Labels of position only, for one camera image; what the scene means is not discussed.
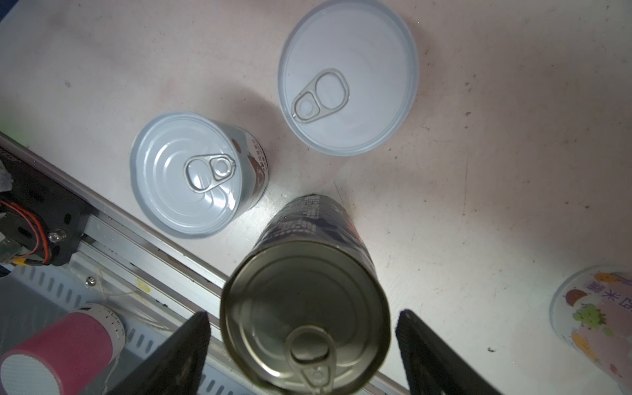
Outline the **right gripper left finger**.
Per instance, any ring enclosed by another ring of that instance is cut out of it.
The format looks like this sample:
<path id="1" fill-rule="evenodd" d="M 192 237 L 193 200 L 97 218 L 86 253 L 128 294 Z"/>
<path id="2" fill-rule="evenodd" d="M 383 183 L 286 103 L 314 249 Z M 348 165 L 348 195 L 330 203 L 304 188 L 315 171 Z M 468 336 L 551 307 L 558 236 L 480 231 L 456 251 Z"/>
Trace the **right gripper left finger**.
<path id="1" fill-rule="evenodd" d="M 212 330 L 205 311 L 195 313 L 110 394 L 196 394 Z"/>

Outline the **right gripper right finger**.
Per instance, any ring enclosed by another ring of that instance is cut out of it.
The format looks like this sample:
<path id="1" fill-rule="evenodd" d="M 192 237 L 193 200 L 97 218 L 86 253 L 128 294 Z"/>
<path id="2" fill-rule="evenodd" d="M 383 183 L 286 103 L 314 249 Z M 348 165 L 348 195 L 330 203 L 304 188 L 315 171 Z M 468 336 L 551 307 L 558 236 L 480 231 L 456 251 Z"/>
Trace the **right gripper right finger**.
<path id="1" fill-rule="evenodd" d="M 396 338 L 411 394 L 500 394 L 409 309 L 400 313 Z"/>

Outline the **chopped tomato can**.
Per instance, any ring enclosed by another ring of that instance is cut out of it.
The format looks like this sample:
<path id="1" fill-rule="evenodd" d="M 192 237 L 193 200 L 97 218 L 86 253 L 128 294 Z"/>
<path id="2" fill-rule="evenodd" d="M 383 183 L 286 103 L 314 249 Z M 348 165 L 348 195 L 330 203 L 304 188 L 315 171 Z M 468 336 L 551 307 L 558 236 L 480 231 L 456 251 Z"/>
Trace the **chopped tomato can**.
<path id="1" fill-rule="evenodd" d="M 222 338 L 255 385 L 352 394 L 383 364 L 390 311 L 345 208 L 322 194 L 288 202 L 222 291 Z"/>

